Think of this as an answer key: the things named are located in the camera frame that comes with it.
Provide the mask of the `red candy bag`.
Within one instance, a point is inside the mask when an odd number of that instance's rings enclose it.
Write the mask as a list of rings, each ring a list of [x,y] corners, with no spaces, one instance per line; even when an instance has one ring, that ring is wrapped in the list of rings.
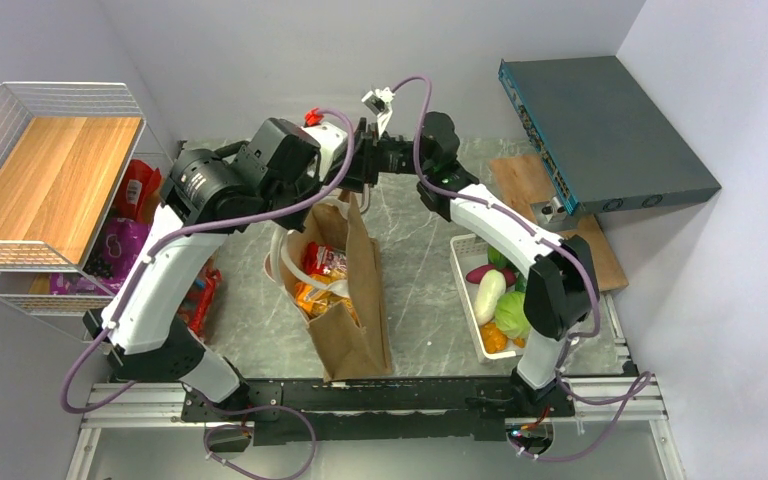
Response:
[[[343,280],[348,277],[347,255],[330,245],[309,242],[302,257],[302,269],[310,276]]]

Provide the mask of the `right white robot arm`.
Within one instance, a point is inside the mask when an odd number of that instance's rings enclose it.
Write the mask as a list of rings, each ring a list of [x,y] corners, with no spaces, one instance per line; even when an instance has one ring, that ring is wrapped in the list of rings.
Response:
[[[361,101],[373,113],[376,128],[369,148],[353,148],[353,160],[377,173],[410,173],[425,207],[441,218],[477,234],[525,276],[520,310],[530,329],[511,388],[517,411],[534,415],[560,382],[561,368],[574,339],[575,326],[592,316],[601,326],[597,278],[591,249],[579,236],[565,239],[537,226],[505,206],[457,160],[454,124],[441,112],[420,110],[413,139],[385,145],[384,133],[393,115],[395,89],[365,93]]]

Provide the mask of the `white perforated plastic basket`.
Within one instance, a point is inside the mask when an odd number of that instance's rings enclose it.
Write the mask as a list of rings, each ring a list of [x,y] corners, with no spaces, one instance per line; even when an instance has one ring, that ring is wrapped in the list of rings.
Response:
[[[521,357],[525,340],[511,340],[492,325],[497,302],[503,296],[502,273],[484,281],[478,274],[495,270],[488,257],[488,243],[474,234],[454,236],[449,241],[450,265],[459,295],[466,328],[480,363]]]

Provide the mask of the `orange snack bag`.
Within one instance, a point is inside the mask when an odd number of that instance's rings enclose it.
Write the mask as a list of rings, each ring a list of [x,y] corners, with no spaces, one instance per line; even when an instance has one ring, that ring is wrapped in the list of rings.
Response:
[[[309,319],[321,316],[331,307],[341,304],[347,309],[353,322],[356,325],[360,325],[354,306],[348,298],[319,289],[301,281],[295,284],[293,298],[295,305],[299,307]]]

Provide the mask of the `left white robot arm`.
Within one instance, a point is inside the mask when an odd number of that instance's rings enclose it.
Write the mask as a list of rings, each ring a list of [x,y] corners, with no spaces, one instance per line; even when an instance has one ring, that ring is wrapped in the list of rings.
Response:
[[[224,420],[249,403],[238,369],[209,348],[178,309],[208,259],[234,233],[272,221],[299,227],[348,173],[354,127],[315,109],[305,125],[265,120],[255,135],[223,147],[183,151],[161,189],[147,240],[114,299],[84,322],[125,387],[179,382]]]

